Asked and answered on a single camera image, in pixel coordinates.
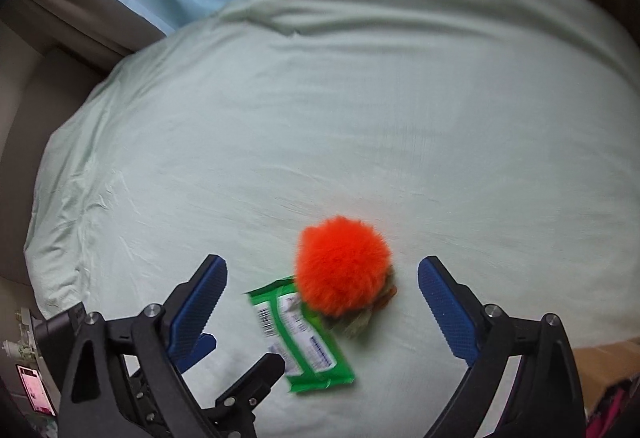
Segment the magenta leather pouch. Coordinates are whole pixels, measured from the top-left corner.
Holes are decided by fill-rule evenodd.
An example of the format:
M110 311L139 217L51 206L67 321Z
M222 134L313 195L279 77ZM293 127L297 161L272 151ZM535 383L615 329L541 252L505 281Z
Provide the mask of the magenta leather pouch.
M639 377L608 387L588 418L587 438L640 438Z

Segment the open cardboard box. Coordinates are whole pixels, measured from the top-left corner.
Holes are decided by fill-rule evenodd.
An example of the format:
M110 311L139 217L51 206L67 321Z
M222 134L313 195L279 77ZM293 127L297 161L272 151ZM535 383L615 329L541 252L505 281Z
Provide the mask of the open cardboard box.
M608 387L639 373L639 338L576 348L574 357L585 408L591 414Z

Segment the pink screen phone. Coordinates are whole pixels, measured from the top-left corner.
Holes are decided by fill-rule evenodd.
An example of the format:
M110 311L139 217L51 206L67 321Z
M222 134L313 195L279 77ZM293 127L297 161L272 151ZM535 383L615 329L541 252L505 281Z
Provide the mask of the pink screen phone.
M32 410L43 415L55 416L55 408L49 398L46 387L44 387L40 373L28 366L20 366L19 364L17 364L16 369Z

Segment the green wet wipes pack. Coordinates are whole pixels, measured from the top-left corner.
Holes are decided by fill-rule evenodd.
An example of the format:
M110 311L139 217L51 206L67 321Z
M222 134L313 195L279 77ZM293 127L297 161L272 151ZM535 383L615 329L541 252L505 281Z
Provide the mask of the green wet wipes pack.
M320 315L303 302L292 277L249 291L247 297L268 350L284 360L291 392L321 392L355 383L355 372Z

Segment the orange fluffy pompom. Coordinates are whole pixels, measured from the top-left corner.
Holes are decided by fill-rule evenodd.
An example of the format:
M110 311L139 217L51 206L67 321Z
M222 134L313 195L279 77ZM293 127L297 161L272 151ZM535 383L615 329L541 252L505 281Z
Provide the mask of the orange fluffy pompom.
M390 245L370 223L334 216L300 232L294 284L324 324L349 338L397 294Z

